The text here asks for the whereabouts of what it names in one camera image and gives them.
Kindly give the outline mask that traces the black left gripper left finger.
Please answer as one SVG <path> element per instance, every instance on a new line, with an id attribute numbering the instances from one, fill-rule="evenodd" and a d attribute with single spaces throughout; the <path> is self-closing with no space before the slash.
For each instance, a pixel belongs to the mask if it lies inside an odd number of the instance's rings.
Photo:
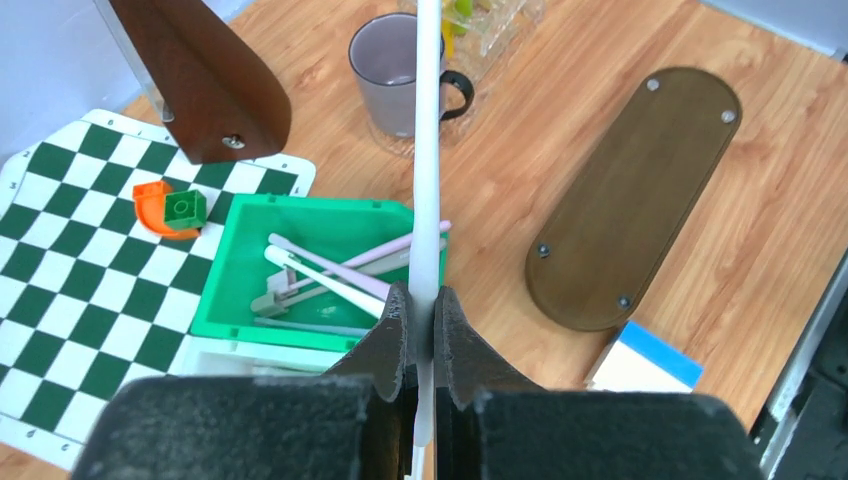
<path id="1" fill-rule="evenodd" d="M 402 479 L 415 393 L 411 299 L 394 283 L 377 324 L 317 376 L 165 376 L 122 387 L 75 479 Z"/>

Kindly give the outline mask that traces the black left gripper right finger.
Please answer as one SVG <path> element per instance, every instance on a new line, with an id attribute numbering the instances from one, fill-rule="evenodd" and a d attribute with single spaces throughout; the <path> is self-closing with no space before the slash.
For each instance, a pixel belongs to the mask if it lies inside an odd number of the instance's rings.
<path id="1" fill-rule="evenodd" d="M 548 390 L 435 303 L 439 479 L 758 479 L 733 412 L 702 394 Z"/>

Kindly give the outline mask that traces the purple mug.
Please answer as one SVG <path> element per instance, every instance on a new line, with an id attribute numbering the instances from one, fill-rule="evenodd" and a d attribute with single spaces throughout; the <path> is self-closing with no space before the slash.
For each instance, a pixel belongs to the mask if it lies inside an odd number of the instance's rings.
<path id="1" fill-rule="evenodd" d="M 363 24 L 348 59 L 372 124 L 390 137 L 415 133 L 417 17 L 393 12 Z"/>

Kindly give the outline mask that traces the yellow toothpaste tube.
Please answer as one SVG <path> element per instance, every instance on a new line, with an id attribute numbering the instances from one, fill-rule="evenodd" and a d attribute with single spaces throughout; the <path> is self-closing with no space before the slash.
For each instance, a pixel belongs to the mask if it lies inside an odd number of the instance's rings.
<path id="1" fill-rule="evenodd" d="M 441 33 L 444 41 L 444 55 L 451 59 L 455 55 L 456 39 L 465 32 L 461 25 L 453 23 L 449 19 L 443 19 Z"/>

